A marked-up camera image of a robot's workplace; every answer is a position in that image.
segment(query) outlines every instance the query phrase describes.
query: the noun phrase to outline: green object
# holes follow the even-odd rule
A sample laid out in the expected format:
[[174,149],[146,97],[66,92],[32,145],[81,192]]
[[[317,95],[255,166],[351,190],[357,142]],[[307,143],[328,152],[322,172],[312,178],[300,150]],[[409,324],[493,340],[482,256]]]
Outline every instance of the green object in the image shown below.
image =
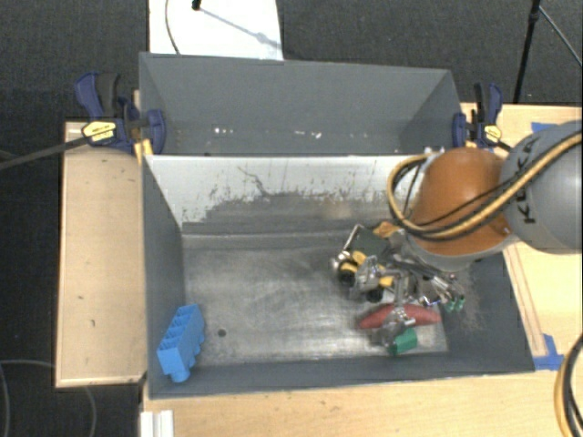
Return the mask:
[[455,301],[449,301],[444,305],[444,309],[447,312],[459,312],[464,307],[465,298],[460,297]]
[[394,343],[387,349],[392,355],[396,356],[405,351],[412,350],[417,346],[417,334],[414,329],[407,329],[396,339]]

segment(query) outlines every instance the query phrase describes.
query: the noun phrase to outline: clamp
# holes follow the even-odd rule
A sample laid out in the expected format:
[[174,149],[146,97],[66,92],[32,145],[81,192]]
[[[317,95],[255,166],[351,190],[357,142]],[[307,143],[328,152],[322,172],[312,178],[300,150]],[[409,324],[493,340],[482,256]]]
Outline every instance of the clamp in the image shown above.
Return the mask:
[[496,125],[498,114],[502,111],[502,91],[494,83],[488,85],[485,92],[481,83],[474,84],[476,92],[476,109],[472,110],[471,123],[465,114],[454,116],[452,129],[454,147],[501,147],[509,150],[503,143],[502,132]]
[[77,102],[87,111],[91,122],[82,129],[90,146],[113,147],[133,154],[134,145],[150,139],[154,154],[160,154],[166,140],[166,122],[159,109],[141,118],[135,104],[118,97],[119,75],[90,71],[75,82]]

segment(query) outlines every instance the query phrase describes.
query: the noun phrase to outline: blue lego brick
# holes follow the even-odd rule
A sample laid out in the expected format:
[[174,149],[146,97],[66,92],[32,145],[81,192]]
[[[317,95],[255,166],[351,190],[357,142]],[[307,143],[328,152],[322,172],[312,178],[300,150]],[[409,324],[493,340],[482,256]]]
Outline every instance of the blue lego brick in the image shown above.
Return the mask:
[[204,319],[197,304],[178,308],[156,353],[162,370],[174,382],[184,382],[196,364],[204,341]]

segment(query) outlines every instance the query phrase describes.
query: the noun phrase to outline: cable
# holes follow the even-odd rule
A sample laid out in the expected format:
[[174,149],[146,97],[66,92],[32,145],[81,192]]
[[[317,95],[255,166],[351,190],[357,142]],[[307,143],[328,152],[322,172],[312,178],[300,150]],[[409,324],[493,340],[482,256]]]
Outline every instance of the cable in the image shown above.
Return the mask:
[[493,197],[491,202],[483,204],[480,206],[480,208],[467,214],[465,217],[459,219],[458,221],[437,229],[428,229],[414,224],[404,217],[403,213],[396,205],[393,193],[394,177],[398,175],[402,167],[408,167],[413,163],[424,161],[429,157],[430,154],[408,158],[397,168],[395,168],[389,176],[387,182],[387,197],[389,200],[389,208],[393,212],[398,224],[409,230],[409,232],[414,236],[425,237],[426,239],[449,239],[450,237],[459,238],[464,233],[469,233],[475,230],[478,225],[483,225],[487,219],[492,218],[495,213],[500,211],[502,207],[507,204],[521,188],[523,188],[531,179],[538,175],[544,167],[580,143],[581,132],[577,131],[576,133],[566,137],[557,145],[550,147],[547,151],[542,153],[536,161],[530,163],[529,166],[523,170],[523,173],[517,176],[517,179],[514,180],[514,182],[508,188],[506,188],[499,196]]
[[[46,361],[37,361],[37,360],[3,360],[0,361],[0,382],[2,382],[2,393],[4,394],[5,400],[5,429],[3,433],[3,437],[8,437],[10,433],[10,394],[8,393],[8,385],[6,383],[6,377],[4,375],[4,371],[2,366],[3,365],[16,365],[16,366],[39,366],[48,369],[54,369],[55,366],[50,362]],[[91,429],[89,430],[88,437],[95,436],[95,429],[97,428],[97,406],[95,403],[95,397],[91,390],[88,387],[83,387],[83,390],[87,394],[87,398],[89,399],[89,404],[91,405]]]
[[32,154],[27,154],[22,157],[12,158],[6,162],[0,162],[0,171],[16,167],[17,165],[23,165],[39,158],[50,157],[54,156],[55,154],[62,154],[63,152],[67,152],[68,150],[74,149],[76,147],[84,146],[86,143],[87,139],[85,137],[78,137],[77,139],[73,139],[72,141],[68,141],[64,144],[37,150],[37,152],[33,152]]
[[176,41],[174,40],[174,36],[172,35],[172,31],[170,29],[170,23],[168,20],[168,3],[170,0],[166,0],[166,3],[164,4],[164,21],[166,22],[166,32],[168,33],[168,37],[170,38],[170,42],[172,43],[172,46],[174,47],[174,51],[176,52],[176,55],[180,55],[180,51],[178,46],[176,45]]
[[4,395],[4,413],[5,413],[5,428],[4,437],[8,437],[10,432],[10,395],[8,394],[8,385],[6,382],[6,376],[4,375],[4,370],[2,369],[2,362],[0,362],[0,382],[2,382],[2,393]]
[[575,394],[573,393],[572,388],[570,388],[568,391],[568,404],[573,409],[573,413],[575,414],[575,419],[577,420],[579,427],[583,429],[583,417],[581,417],[581,412],[577,406],[577,401],[575,400]]
[[407,211],[407,208],[409,207],[409,199],[411,199],[411,193],[413,192],[415,181],[417,181],[417,179],[419,178],[419,173],[421,172],[422,165],[423,164],[418,164],[417,167],[415,168],[415,174],[413,175],[413,178],[411,179],[411,184],[409,185],[409,189],[407,189],[407,196],[404,200],[403,213],[405,213]]
[[544,16],[545,19],[548,21],[548,23],[553,27],[553,29],[557,33],[557,36],[559,37],[559,39],[561,39],[563,44],[565,44],[565,46],[567,47],[567,49],[571,53],[571,55],[575,58],[575,60],[577,60],[578,65],[583,67],[583,63],[581,62],[581,58],[577,55],[577,52],[575,51],[573,46],[569,43],[569,41],[567,40],[565,35],[558,28],[557,23],[555,23],[555,21],[553,21],[553,19],[548,15],[548,13],[545,11],[545,9],[542,6],[540,6],[538,9],[539,9],[541,15]]
[[557,415],[558,426],[565,437],[580,437],[575,417],[573,416],[576,413],[577,405],[572,406],[569,403],[569,397],[573,396],[571,378],[582,347],[583,334],[565,356],[555,381],[555,414]]

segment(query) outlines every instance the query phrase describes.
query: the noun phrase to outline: black cable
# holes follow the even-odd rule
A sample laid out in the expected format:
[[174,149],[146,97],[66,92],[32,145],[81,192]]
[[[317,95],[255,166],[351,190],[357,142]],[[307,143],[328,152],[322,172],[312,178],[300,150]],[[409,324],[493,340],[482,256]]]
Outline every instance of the black cable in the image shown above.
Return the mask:
[[567,47],[568,51],[571,53],[571,55],[577,61],[578,65],[581,66],[581,67],[583,67],[583,63],[581,62],[581,58],[579,57],[579,55],[577,55],[577,52],[575,51],[575,49],[573,48],[573,46],[570,44],[570,42],[568,41],[568,39],[565,37],[565,35],[563,34],[563,32],[558,28],[557,23],[555,23],[555,21],[553,21],[553,19],[548,15],[547,11],[545,11],[545,9],[542,6],[540,6],[538,9],[540,11],[540,14],[548,21],[548,23],[555,30],[555,32],[557,33],[558,38],[561,39],[561,41],[563,42],[563,44],[565,44],[565,46]]
[[573,391],[571,389],[571,378],[573,376],[573,370],[575,370],[575,363],[577,362],[577,357],[581,352],[583,347],[583,334],[578,338],[577,342],[573,346],[572,350],[569,352],[568,356],[565,358],[567,362],[565,365],[565,375],[563,376],[563,410],[567,418],[568,428],[574,437],[580,437],[575,418],[573,416],[574,410],[569,405],[569,394],[572,395]]
[[48,147],[43,150],[37,150],[37,152],[33,152],[32,154],[27,154],[25,156],[12,158],[6,162],[0,162],[0,171],[16,167],[17,165],[23,165],[39,158],[50,157],[54,156],[55,154],[62,154],[63,152],[67,152],[68,150],[74,149],[76,147],[84,146],[86,143],[87,139],[85,137],[78,137],[77,139],[73,139],[72,141],[68,141],[64,144]]
[[170,39],[170,42],[172,43],[172,46],[174,47],[174,51],[176,52],[176,55],[180,55],[180,51],[178,46],[176,45],[176,41],[174,40],[174,36],[172,35],[172,31],[170,30],[170,23],[168,20],[168,4],[169,4],[170,0],[166,0],[166,3],[164,4],[164,21],[166,22],[166,32],[168,33],[168,37]]
[[415,185],[415,181],[417,181],[417,179],[419,178],[419,173],[421,172],[422,165],[423,164],[418,164],[417,167],[415,168],[415,174],[413,175],[413,178],[411,179],[411,184],[409,185],[409,189],[407,189],[407,196],[405,197],[405,200],[404,200],[403,214],[407,211],[407,208],[409,207],[409,199],[411,199],[411,193],[413,192],[413,187]]
[[[575,135],[579,135],[581,134],[580,130],[575,131],[574,133],[564,137],[561,142],[567,141],[570,138],[574,137]],[[556,145],[553,145],[551,147],[548,147],[546,150],[544,150],[543,152],[541,152],[540,154],[538,154],[538,156],[536,158],[534,158],[531,162],[529,162],[525,167],[523,167],[519,173],[516,173],[512,178],[510,178],[510,182],[508,183],[508,186],[512,186],[514,183],[516,183],[522,176],[524,176],[532,167],[534,167],[540,160],[542,160],[545,155],[555,147]],[[562,157],[566,152],[568,152],[570,150],[567,149],[565,150],[563,153],[559,154],[556,158],[554,158],[553,160],[551,160],[546,167],[550,166],[551,164],[553,164],[555,161],[557,161],[560,157]],[[535,177],[533,177],[530,180],[530,184],[532,184],[532,182],[537,179],[537,177],[540,176],[540,174],[542,173],[542,170],[540,173],[538,173],[538,175],[536,175]],[[492,214],[492,216],[490,216],[490,218],[485,218],[485,220],[483,222],[480,222],[480,224],[474,226],[473,228],[470,228],[464,232],[461,232],[457,235],[454,235],[452,237],[448,237],[448,238],[431,238],[428,237],[427,235],[431,235],[434,233],[438,233],[441,231],[446,231],[448,229],[451,229],[453,227],[456,227],[458,225],[461,225],[463,223],[465,223],[466,221],[468,221],[469,219],[471,219],[476,212],[480,212],[481,210],[483,210],[488,204],[490,204],[493,200],[495,200],[499,195],[494,195],[493,197],[491,197],[490,199],[487,199],[482,205],[480,205],[478,208],[474,209],[472,212],[470,212],[469,214],[459,218],[457,221],[451,222],[447,225],[443,225],[442,227],[438,227],[438,228],[432,228],[432,229],[424,229],[424,230],[415,230],[415,229],[407,229],[407,232],[410,233],[411,235],[418,237],[419,239],[426,239],[429,241],[433,241],[433,240],[440,240],[440,241],[445,241],[445,240],[449,240],[449,239],[458,239],[461,238],[464,235],[467,235],[469,233],[472,233],[473,231],[476,231],[477,229],[479,229],[480,227],[484,226],[487,222],[491,221],[493,217],[495,217],[496,215],[498,215],[506,206],[508,206],[511,202],[513,202],[513,199],[510,199],[504,206],[502,206],[499,210],[497,210],[496,212],[494,212]],[[397,224],[401,224],[401,226],[403,226],[403,222],[401,219],[395,218],[394,219]]]
[[[6,385],[6,377],[4,375],[4,371],[2,365],[28,365],[28,366],[39,366],[48,369],[54,369],[55,366],[50,362],[46,361],[37,361],[37,360],[2,360],[0,361],[0,382],[2,383],[2,393],[5,399],[5,428],[3,437],[8,437],[10,433],[10,395],[8,393],[8,386]],[[95,429],[97,428],[97,406],[95,403],[95,398],[93,393],[88,387],[83,387],[84,392],[87,395],[89,400],[89,404],[91,405],[91,428],[89,429],[89,437],[93,437],[95,435]]]
[[579,427],[581,429],[583,429],[583,417],[581,417],[581,411],[579,410],[579,407],[577,406],[577,400],[575,400],[575,394],[573,393],[572,388],[570,388],[568,391],[568,404],[571,407],[571,409],[573,410],[573,413],[575,414],[575,419],[577,420],[577,424],[579,425]]

